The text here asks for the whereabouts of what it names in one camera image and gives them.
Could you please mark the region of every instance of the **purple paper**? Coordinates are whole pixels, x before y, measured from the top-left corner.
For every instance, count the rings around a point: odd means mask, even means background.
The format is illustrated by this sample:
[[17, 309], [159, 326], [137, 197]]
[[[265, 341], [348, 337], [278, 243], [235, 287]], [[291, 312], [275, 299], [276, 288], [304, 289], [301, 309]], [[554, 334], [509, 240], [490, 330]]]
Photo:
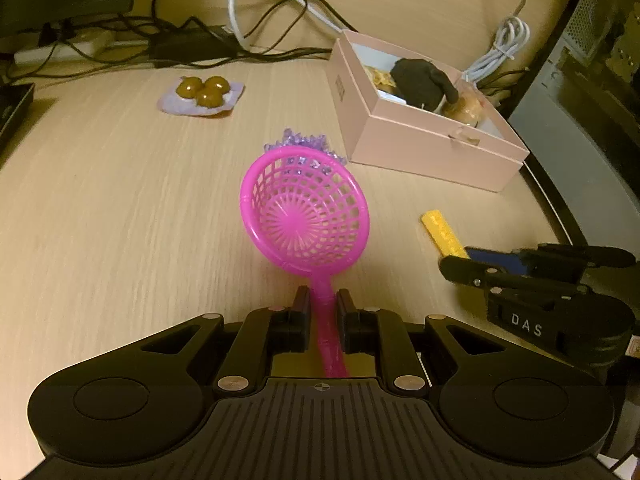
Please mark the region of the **purple paper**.
[[333, 157], [343, 166], [347, 164], [346, 158], [330, 151], [329, 143], [326, 140], [326, 135], [311, 135], [308, 137], [303, 137], [302, 134], [295, 134], [291, 128], [287, 128], [286, 130], [284, 130], [282, 140], [276, 141], [275, 144], [264, 145], [264, 152], [266, 153], [269, 150], [280, 148], [281, 146], [305, 146], [306, 148], [313, 148], [314, 150], [318, 150], [319, 152], [326, 153], [327, 155]]
[[173, 115], [212, 116], [233, 109], [244, 90], [242, 83], [229, 82], [229, 92], [222, 96], [225, 103], [217, 108], [207, 108], [198, 106], [196, 99], [185, 99], [175, 93], [181, 82], [182, 78], [178, 79], [158, 100], [160, 110]]

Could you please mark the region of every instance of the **open box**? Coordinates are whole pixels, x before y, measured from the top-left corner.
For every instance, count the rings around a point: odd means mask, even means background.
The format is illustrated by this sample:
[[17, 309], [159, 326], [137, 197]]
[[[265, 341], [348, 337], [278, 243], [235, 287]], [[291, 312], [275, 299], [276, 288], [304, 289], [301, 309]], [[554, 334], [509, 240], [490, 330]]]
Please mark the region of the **open box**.
[[500, 191], [529, 155], [524, 143], [478, 90], [477, 128], [381, 97], [363, 64], [388, 72], [403, 57], [461, 83], [460, 70], [400, 46], [348, 30], [336, 40], [327, 77], [349, 160]]

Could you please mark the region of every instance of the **pink plastic strainer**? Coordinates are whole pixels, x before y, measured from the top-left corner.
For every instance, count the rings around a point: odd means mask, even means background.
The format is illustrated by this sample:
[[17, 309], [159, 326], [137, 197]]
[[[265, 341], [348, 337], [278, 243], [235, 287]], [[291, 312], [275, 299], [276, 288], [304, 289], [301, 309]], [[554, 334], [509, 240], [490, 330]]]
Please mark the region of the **pink plastic strainer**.
[[369, 237], [367, 202], [353, 175], [318, 150], [276, 148], [244, 176], [240, 211], [262, 254], [309, 277], [324, 371], [346, 377], [331, 276], [358, 259]]

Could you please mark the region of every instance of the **coiled white cable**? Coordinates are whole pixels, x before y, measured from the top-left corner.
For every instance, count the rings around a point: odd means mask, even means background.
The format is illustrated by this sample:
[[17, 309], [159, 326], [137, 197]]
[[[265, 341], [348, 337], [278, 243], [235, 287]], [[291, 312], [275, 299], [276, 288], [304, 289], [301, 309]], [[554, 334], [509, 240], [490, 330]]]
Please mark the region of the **coiled white cable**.
[[514, 59], [515, 54], [527, 44], [530, 37], [529, 25], [518, 17], [526, 3], [527, 0], [520, 0], [513, 16], [502, 20], [495, 33], [493, 47], [463, 72], [465, 80], [476, 83], [484, 79], [507, 59]]
[[[305, 6], [304, 0], [294, 0], [294, 1], [296, 1], [303, 7]], [[242, 34], [242, 32], [240, 31], [238, 20], [236, 19], [236, 0], [229, 0], [227, 7], [228, 7], [228, 13], [229, 13], [229, 24], [231, 26], [231, 30], [234, 33], [234, 36], [236, 37], [236, 40], [238, 40], [238, 43], [240, 43], [240, 45], [244, 49], [249, 50], [251, 47], [249, 44], [249, 41], [247, 40], [247, 38], [244, 37], [244, 34]], [[332, 28], [338, 34], [342, 32], [342, 29], [338, 25], [332, 22], [325, 14], [323, 14], [318, 9], [316, 9], [312, 4], [308, 4], [306, 10], [311, 12], [316, 18], [318, 18], [318, 20], [325, 23], [327, 26]]]

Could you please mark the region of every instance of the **ribbed black surface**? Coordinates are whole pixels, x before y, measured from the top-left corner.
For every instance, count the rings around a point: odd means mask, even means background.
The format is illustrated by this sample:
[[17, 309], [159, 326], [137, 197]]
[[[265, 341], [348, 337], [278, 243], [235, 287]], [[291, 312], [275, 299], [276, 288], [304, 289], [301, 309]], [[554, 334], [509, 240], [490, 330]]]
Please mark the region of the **ribbed black surface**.
[[[325, 389], [320, 384], [330, 386]], [[220, 401], [200, 431], [150, 462], [95, 468], [49, 458], [28, 478], [95, 480], [605, 480], [594, 458], [550, 468], [495, 462], [457, 443], [420, 399], [373, 379], [269, 379]]]

